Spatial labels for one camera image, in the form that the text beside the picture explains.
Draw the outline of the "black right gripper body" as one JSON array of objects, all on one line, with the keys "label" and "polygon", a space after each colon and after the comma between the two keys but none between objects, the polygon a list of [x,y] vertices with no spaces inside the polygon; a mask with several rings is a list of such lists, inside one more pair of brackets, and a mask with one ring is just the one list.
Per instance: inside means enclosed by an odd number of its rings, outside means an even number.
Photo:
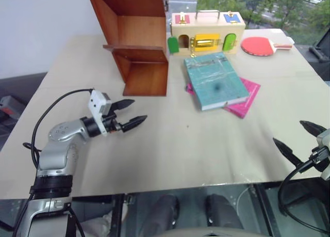
[{"label": "black right gripper body", "polygon": [[329,165],[329,149],[326,146],[315,147],[309,157],[311,163],[308,168],[314,167],[317,171],[324,171]]}]

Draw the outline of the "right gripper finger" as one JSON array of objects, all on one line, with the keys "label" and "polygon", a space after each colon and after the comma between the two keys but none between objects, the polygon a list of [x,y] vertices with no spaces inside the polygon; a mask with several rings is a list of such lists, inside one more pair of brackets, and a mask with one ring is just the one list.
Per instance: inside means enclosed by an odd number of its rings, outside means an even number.
[{"label": "right gripper finger", "polygon": [[326,138],[328,137],[328,129],[318,124],[315,124],[310,121],[300,120],[299,123],[303,126],[303,128],[310,133],[312,136],[317,138]]},{"label": "right gripper finger", "polygon": [[283,143],[282,141],[276,138],[273,138],[273,141],[277,146],[278,150],[280,151],[280,153],[295,167],[302,164],[302,161],[293,154],[293,151],[285,143]]}]

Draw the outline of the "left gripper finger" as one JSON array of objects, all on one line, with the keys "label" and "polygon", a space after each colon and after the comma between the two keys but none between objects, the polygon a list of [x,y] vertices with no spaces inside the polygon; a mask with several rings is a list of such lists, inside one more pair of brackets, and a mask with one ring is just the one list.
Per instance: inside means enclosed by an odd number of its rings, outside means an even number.
[{"label": "left gripper finger", "polygon": [[135,100],[132,100],[132,99],[124,99],[124,100],[114,102],[111,105],[111,111],[122,110],[124,108],[129,107],[134,102],[135,102]]},{"label": "left gripper finger", "polygon": [[130,119],[127,123],[121,125],[121,130],[123,133],[130,131],[140,125],[145,121],[147,115],[137,116],[135,118]]}]

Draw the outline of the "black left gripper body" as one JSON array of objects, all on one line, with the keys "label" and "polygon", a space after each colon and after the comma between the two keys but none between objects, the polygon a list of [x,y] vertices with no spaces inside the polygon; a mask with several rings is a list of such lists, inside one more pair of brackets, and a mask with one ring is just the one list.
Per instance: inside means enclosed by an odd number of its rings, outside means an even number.
[{"label": "black left gripper body", "polygon": [[102,123],[107,133],[117,132],[122,129],[122,125],[117,122],[116,113],[112,110],[107,115],[103,115]]}]

